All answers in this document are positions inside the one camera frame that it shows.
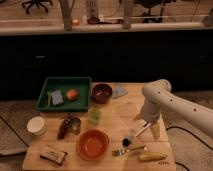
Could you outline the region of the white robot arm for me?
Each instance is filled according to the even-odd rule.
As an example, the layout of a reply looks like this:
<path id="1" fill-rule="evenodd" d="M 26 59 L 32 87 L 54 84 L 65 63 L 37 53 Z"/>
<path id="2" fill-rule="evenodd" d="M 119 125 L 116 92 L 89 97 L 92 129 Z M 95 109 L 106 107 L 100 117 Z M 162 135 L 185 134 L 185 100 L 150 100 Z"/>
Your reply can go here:
<path id="1" fill-rule="evenodd" d="M 210 138 L 213 138 L 213 109 L 185 100 L 171 93 L 171 84 L 166 79 L 145 83 L 142 94 L 145 97 L 139 116 L 154 124 L 165 109 L 180 115 Z"/>

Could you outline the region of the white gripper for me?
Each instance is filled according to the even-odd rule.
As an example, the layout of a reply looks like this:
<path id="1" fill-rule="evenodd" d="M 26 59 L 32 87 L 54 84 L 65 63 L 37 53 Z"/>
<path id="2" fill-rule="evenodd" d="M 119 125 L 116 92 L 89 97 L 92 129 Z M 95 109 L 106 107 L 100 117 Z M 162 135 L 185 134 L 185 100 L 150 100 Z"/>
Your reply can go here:
<path id="1" fill-rule="evenodd" d="M 151 123 L 151 124 L 155 123 L 152 126 L 152 133 L 153 133 L 153 137 L 154 137 L 155 140 L 159 139 L 159 137 L 160 137 L 160 123 L 157 122 L 157 121 L 160 118 L 160 111 L 159 110 L 148 110 L 148 109 L 143 108 L 140 111 L 140 114 L 137 114 L 133 118 L 133 121 L 140 120 L 141 118 L 147 123 Z"/>

